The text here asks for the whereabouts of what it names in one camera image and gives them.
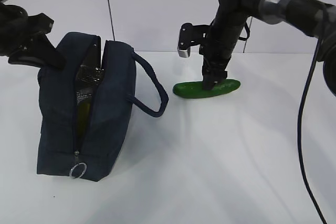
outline bag handle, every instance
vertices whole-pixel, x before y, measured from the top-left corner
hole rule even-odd
[[[169,97],[167,92],[164,90],[163,86],[159,83],[156,74],[154,72],[154,69],[152,66],[142,57],[137,55],[136,53],[133,53],[132,55],[133,59],[139,63],[142,68],[145,70],[146,74],[151,78],[152,82],[154,83],[156,89],[159,92],[160,99],[161,99],[161,105],[159,111],[154,111],[150,108],[148,108],[145,104],[143,104],[141,101],[139,101],[136,97],[129,95],[127,96],[127,100],[133,104],[135,104],[139,109],[141,109],[143,112],[146,114],[154,117],[154,118],[159,118],[163,115],[163,112],[165,111]]]

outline metal ring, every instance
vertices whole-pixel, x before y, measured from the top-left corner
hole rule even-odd
[[[73,173],[73,171],[74,171],[78,166],[80,166],[80,165],[83,165],[83,166],[84,166],[84,169],[83,169],[83,172],[82,172],[77,178],[81,178],[81,177],[85,174],[86,169],[87,169],[87,165],[86,165],[86,163],[78,163],[78,164],[75,165],[73,168],[71,168],[70,173],[69,173],[69,177],[70,177],[70,178],[72,178],[72,179],[77,179],[76,177],[73,177],[73,176],[72,176],[72,173]]]

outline white wall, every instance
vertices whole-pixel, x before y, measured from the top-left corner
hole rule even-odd
[[[218,7],[217,0],[111,1],[117,39],[140,51],[176,51],[181,25],[209,24]],[[336,0],[321,1],[336,4]],[[287,24],[270,26],[255,19],[246,52],[313,52],[315,44],[315,39]],[[236,51],[243,46],[239,42]]]
[[[69,31],[100,35],[103,41],[112,38],[107,0],[9,0],[6,4],[52,18],[55,23],[48,38],[54,45]]]
[[[176,51],[183,23],[209,24],[218,0],[111,0],[117,40],[139,51]],[[243,52],[239,42],[237,52]]]

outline black cable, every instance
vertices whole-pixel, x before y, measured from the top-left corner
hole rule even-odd
[[[110,4],[110,0],[107,0],[107,3],[109,5],[109,13],[110,13],[110,21],[111,21],[111,27],[112,27],[112,35],[113,35],[113,40],[116,40],[116,36],[114,34],[114,26],[113,26],[113,19],[112,19],[112,10],[111,10],[111,4]]]
[[[306,189],[307,189],[307,192],[315,206],[315,209],[317,211],[317,213],[319,214],[319,217],[321,218],[322,220],[322,223],[323,224],[327,224],[324,216],[323,216],[323,213],[310,189],[310,186],[309,186],[309,183],[308,183],[308,180],[307,180],[307,176],[306,176],[306,171],[305,171],[305,165],[303,163],[303,155],[302,155],[302,115],[303,115],[303,108],[305,107],[305,103],[306,103],[306,98],[307,98],[307,94],[308,94],[308,90],[309,90],[309,86],[310,86],[310,83],[311,83],[311,79],[313,77],[313,74],[314,74],[314,70],[315,70],[315,67],[316,67],[316,63],[317,63],[317,56],[318,56],[318,52],[320,50],[320,47],[322,45],[322,42],[323,42],[323,38],[324,38],[324,30],[326,28],[326,24],[329,20],[329,14],[328,14],[328,11],[327,11],[327,8],[325,6],[325,4],[322,4],[323,6],[323,21],[322,21],[322,27],[321,27],[321,35],[319,36],[319,40],[317,42],[317,45],[316,45],[316,49],[315,49],[315,53],[314,53],[314,57],[313,57],[313,61],[311,63],[311,67],[310,67],[310,70],[309,70],[309,74],[308,74],[308,77],[307,77],[307,82],[304,86],[304,90],[303,90],[303,95],[302,95],[302,99],[301,99],[301,103],[300,103],[300,108],[299,108],[299,113],[298,113],[298,153],[299,153],[299,162],[300,162],[300,169],[301,169],[301,174],[302,174],[302,178],[303,178],[303,182],[306,186]]]

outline zipper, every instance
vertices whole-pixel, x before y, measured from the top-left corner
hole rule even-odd
[[[91,102],[90,102],[90,110],[89,110],[89,115],[88,115],[88,119],[87,119],[87,126],[86,126],[86,129],[85,129],[85,132],[82,136],[81,139],[78,139],[78,135],[77,135],[77,123],[78,123],[78,105],[77,105],[77,95],[76,95],[76,76],[77,76],[77,73],[80,69],[80,67],[82,66],[83,62],[85,61],[86,58],[84,58],[82,60],[82,62],[80,63],[79,67],[76,69],[76,73],[75,73],[75,76],[74,76],[74,85],[73,85],[73,92],[74,92],[74,99],[73,99],[73,104],[74,104],[74,117],[73,117],[73,124],[72,124],[72,132],[73,132],[73,154],[74,154],[74,160],[75,160],[75,166],[78,166],[80,163],[79,163],[79,154],[80,154],[80,151],[81,151],[81,148],[82,148],[82,145],[84,143],[84,140],[85,140],[85,137],[88,133],[88,130],[89,130],[89,126],[90,126],[90,123],[91,123],[91,120],[92,120],[92,114],[93,114],[93,105],[95,103],[95,98],[96,98],[96,93],[97,93],[97,90],[99,88],[99,86],[101,85],[102,81],[100,82],[100,84],[95,87],[93,89],[93,93],[92,93],[92,96],[91,96]]]

